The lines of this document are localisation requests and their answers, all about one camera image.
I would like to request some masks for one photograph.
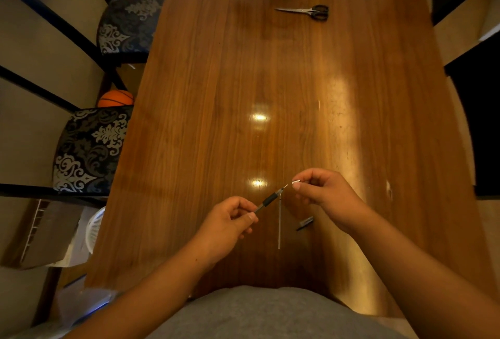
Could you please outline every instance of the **patterned cushion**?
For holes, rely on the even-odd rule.
[[[101,17],[102,54],[149,53],[163,0],[112,0]]]
[[[71,116],[54,156],[55,190],[109,195],[133,108],[92,108]]]

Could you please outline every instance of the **black scissors handle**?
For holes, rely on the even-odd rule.
[[[320,21],[325,21],[328,19],[328,11],[329,11],[328,6],[325,6],[323,4],[318,4],[316,6],[313,6],[311,10],[312,11],[310,16],[312,17],[312,19]]]

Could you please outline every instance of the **person's left hand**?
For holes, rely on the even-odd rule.
[[[244,233],[252,233],[250,226],[259,221],[252,212],[255,210],[253,203],[235,196],[216,204],[209,212],[193,241],[206,250],[210,265],[226,257]]]

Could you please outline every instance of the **orange ball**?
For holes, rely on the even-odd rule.
[[[134,104],[134,96],[125,90],[111,90],[100,98],[97,107],[129,106]]]

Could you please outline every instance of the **person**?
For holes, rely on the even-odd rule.
[[[368,207],[340,173],[312,168],[293,180],[301,181],[292,185],[298,198],[321,206],[358,243],[419,337],[500,337],[500,306]],[[66,338],[402,337],[297,288],[240,286],[184,306],[202,275],[252,233],[256,208],[237,196],[214,206],[177,254]]]

